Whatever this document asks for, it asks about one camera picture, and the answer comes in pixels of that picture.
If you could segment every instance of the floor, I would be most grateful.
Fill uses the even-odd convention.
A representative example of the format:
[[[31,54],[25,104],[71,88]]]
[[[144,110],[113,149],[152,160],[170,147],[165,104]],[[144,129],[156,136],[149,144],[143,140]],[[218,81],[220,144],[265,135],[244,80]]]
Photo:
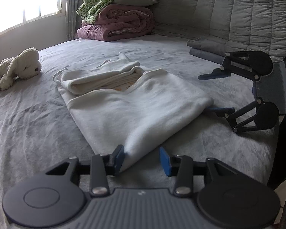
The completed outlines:
[[[286,180],[275,190],[275,192],[278,194],[281,206],[284,207],[285,200],[286,200]],[[278,217],[275,220],[275,224],[278,224],[280,222],[281,216],[282,216],[283,209],[280,209],[280,212],[278,214]]]

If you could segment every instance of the green checkered fabric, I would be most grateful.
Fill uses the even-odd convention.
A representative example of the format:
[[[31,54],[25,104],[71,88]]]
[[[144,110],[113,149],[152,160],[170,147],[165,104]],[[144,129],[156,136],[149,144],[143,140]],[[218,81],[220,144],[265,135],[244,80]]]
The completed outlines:
[[[76,12],[85,22],[93,24],[101,10],[113,0],[83,0],[83,2]]]

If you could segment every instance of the pink comforter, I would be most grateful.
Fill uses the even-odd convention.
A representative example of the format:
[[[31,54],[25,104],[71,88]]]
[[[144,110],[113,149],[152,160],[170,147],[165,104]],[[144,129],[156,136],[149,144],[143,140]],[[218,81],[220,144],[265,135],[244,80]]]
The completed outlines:
[[[82,21],[77,36],[101,41],[128,39],[150,33],[154,25],[153,13],[148,8],[109,4],[99,13],[95,24]]]

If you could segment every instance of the white plush toy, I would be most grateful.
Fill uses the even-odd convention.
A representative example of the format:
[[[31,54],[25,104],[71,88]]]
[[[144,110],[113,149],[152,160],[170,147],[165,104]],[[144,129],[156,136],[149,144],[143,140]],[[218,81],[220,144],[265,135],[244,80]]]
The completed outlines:
[[[38,59],[39,53],[35,48],[26,49],[16,57],[3,59],[0,64],[0,91],[10,88],[14,77],[29,79],[39,74],[41,64]]]

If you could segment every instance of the headboard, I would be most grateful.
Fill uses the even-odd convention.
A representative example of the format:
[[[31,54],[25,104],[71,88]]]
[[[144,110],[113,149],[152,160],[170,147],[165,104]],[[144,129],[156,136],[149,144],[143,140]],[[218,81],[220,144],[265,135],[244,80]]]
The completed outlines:
[[[286,56],[286,0],[160,0],[152,10],[153,33],[219,37],[228,45]]]

